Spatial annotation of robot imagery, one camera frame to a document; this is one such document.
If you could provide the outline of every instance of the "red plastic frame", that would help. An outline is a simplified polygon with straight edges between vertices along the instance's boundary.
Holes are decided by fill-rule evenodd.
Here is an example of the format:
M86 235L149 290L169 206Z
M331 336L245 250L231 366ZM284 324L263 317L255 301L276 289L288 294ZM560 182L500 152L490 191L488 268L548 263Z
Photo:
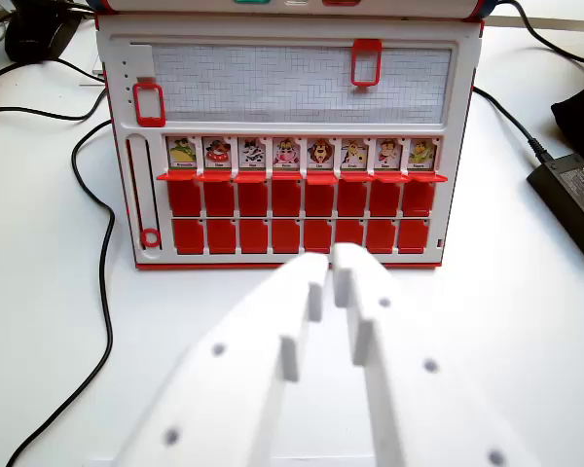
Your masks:
M136 121L141 126L161 127L166 125L166 115L164 113L164 93L163 88L156 83L136 83L132 88L134 92L134 107L136 109ZM143 117L140 115L140 104L138 103L138 90L157 90L160 101L159 117Z
M352 65L350 66L350 81L355 86L370 87L376 86L381 78L381 53L383 51L383 43L379 39L355 39L352 43ZM360 52L376 52L377 53L377 76L374 81L356 81L354 79L354 71L357 63L357 55Z

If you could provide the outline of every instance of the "power adapter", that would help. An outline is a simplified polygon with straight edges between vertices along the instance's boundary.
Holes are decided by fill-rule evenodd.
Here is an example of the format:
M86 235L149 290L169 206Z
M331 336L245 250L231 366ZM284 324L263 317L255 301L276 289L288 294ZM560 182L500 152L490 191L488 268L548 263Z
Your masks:
M584 253L584 159L571 154L542 162L528 182Z

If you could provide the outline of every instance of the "cartoon character picture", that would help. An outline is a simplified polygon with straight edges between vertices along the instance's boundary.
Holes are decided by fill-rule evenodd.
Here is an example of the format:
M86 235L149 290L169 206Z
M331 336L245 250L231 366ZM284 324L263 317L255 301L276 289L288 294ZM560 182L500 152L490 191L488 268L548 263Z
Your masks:
M435 162L435 145L430 139L412 139L409 170L431 170Z
M399 169L401 148L395 139L380 139L377 141L377 158L375 168Z
M299 168L300 149L292 138L275 138L273 167Z
M195 145L187 137L168 136L166 148L170 166L174 168L197 167Z
M342 140L342 169L366 168L368 147L356 139Z
M220 137L203 139L206 168L227 168L232 166L230 152L232 146Z
M326 139L308 142L309 168L333 168L333 146Z
M237 148L240 167L266 167L266 148L260 144L258 138L239 138Z

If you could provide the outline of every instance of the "white desk surface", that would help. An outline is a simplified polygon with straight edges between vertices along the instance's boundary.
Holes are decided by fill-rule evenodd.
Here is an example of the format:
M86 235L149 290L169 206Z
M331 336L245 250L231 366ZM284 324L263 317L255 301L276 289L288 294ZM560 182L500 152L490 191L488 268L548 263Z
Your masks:
M584 54L584 33L547 36ZM64 58L85 66L92 40L92 26L83 26ZM6 63L0 51L0 67ZM79 82L55 63L22 68L0 78L0 105L84 113L99 88ZM487 28L476 85L551 154L569 152L549 105L584 88L584 68L541 50L525 30ZM107 118L103 105L81 124L0 115L0 465L103 350L97 259L107 218L77 186L69 159L76 141ZM584 258L527 185L527 157L522 136L472 97L444 266L393 277L408 291L401 305L442 331L453 358L541 465L583 467ZM79 161L118 217L107 263L115 347L90 389L19 467L114 456L178 354L269 274L135 270L109 129ZM328 305L324 321L310 328L302 381L286 391L274 455L371 453L345 315Z

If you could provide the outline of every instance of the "red tile row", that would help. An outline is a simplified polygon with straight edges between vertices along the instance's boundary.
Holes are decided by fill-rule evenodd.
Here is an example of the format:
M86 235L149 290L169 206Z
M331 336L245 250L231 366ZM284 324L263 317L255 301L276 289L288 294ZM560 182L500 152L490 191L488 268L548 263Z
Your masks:
M427 222L420 219L402 220L396 227L388 219L368 220L367 224L358 219L174 219L175 246L180 255L202 255L206 240L210 254L234 254L237 247L236 228L239 228L239 248L242 254L264 254L269 247L269 228L275 254L294 254L301 246L306 251L329 253L331 251L331 230L335 225L335 241L363 244L364 230L366 248L371 253L391 254L397 246L399 253L421 254L428 240Z
M273 215L299 216L301 181L273 180ZM375 180L370 185L370 202L366 206L368 185L361 182L338 182L338 196L332 185L305 186L306 216L331 217L336 201L339 217L363 217L366 208L371 216L395 217L398 211L401 186L404 186L401 209L407 217L427 217L432 208L435 186L432 183L412 181L404 185ZM264 217L268 209L269 193L266 183L238 183L240 216ZM225 182L203 183L207 216L234 216L234 186ZM173 216L199 217L201 194L199 182L194 180L168 182L168 197Z

